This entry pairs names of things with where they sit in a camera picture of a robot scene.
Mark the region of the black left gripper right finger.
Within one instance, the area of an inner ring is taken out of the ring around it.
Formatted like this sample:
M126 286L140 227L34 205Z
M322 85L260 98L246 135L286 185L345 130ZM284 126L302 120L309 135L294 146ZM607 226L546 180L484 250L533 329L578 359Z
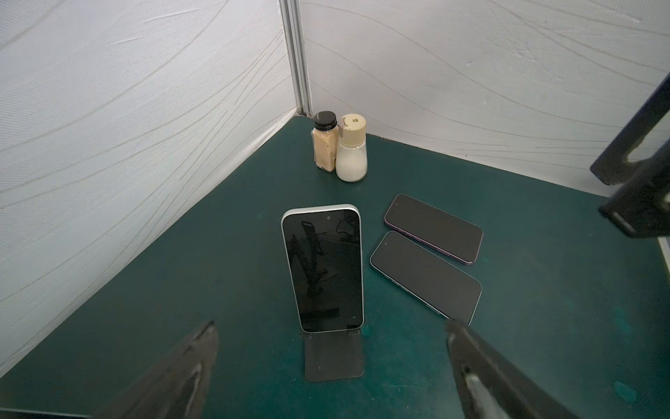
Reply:
M460 321L447 321L446 346L467 418L574 418L492 345Z

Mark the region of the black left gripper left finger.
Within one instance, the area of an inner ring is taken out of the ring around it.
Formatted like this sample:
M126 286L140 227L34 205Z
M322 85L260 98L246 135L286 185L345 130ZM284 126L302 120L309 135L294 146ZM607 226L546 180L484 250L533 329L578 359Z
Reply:
M94 417L201 417L218 343L215 323L203 323Z

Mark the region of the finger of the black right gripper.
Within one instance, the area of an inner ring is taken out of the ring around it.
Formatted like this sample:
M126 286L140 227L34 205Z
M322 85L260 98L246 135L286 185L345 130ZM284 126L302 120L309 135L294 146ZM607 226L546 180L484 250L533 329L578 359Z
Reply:
M669 75L654 90L610 145L591 165L591 172L605 185L627 182L645 160L632 162L629 155L669 112Z
M654 157L608 202L600 215L631 238L669 236L669 155Z

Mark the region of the black phone purple edge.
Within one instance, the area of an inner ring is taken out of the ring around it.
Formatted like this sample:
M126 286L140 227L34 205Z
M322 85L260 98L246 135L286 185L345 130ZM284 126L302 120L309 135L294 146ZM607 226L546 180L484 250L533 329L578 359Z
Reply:
M398 194L386 214L385 224L433 250L473 265L483 242L483 230L430 204Z

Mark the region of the black phone silver edge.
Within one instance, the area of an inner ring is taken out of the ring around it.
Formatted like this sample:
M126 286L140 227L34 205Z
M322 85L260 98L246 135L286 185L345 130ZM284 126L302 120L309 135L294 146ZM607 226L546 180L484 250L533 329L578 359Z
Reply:
M289 209L280 226L301 330L314 335L362 328L359 210L352 204Z

